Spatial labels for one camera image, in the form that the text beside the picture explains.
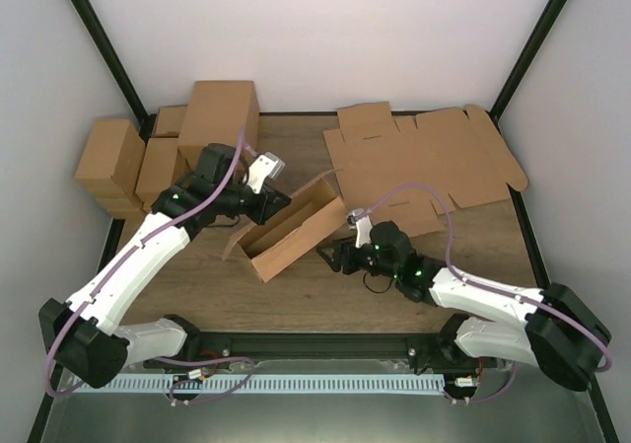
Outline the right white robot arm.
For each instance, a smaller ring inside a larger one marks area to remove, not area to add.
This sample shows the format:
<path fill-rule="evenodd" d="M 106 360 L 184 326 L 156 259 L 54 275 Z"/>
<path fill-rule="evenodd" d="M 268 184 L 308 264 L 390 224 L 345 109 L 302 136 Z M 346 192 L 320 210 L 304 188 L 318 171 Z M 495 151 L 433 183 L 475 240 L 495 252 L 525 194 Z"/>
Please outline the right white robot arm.
<path fill-rule="evenodd" d="M 489 357 L 538 368 L 554 383 L 582 392 L 610 369 L 610 331 L 568 286 L 504 284 L 416 251 L 392 221 L 353 225 L 356 235 L 317 247 L 332 271 L 389 279 L 408 300 L 454 309 L 438 342 L 441 360 L 458 367 Z"/>

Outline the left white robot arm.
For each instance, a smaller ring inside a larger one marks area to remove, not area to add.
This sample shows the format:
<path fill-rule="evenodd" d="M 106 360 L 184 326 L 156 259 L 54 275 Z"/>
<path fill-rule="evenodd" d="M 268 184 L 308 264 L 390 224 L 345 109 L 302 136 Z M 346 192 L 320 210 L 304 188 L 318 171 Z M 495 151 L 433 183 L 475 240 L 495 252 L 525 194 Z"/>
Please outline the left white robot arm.
<path fill-rule="evenodd" d="M 245 216 L 263 225 L 290 205 L 290 197 L 271 185 L 284 162 L 266 152 L 246 163 L 244 149 L 204 147 L 196 168 L 159 194 L 132 239 L 98 275 L 65 302 L 50 299 L 40 308 L 47 372 L 59 364 L 101 388 L 131 364 L 171 360 L 188 368 L 200 359 L 201 331 L 178 315 L 134 326 L 121 320 L 154 276 L 218 217 Z"/>

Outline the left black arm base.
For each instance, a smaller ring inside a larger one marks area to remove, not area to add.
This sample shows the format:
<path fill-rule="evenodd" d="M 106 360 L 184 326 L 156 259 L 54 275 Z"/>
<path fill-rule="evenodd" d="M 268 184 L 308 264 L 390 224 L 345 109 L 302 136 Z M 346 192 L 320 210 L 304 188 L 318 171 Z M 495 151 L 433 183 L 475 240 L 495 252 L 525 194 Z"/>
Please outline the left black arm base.
<path fill-rule="evenodd" d="M 174 356 L 177 366 L 188 369 L 199 368 L 202 361 L 228 357 L 232 354 L 232 340 L 225 334 L 201 332 L 188 336 L 182 349 Z"/>

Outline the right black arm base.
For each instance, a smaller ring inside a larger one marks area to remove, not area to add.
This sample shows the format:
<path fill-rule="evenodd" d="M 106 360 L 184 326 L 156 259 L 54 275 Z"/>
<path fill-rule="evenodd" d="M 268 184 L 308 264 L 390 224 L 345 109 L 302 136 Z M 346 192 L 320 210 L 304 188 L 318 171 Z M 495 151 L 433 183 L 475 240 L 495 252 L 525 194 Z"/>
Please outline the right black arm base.
<path fill-rule="evenodd" d="M 466 355 L 452 339 L 438 333 L 416 333 L 405 340 L 408 365 L 415 373 L 473 371 L 479 359 Z"/>

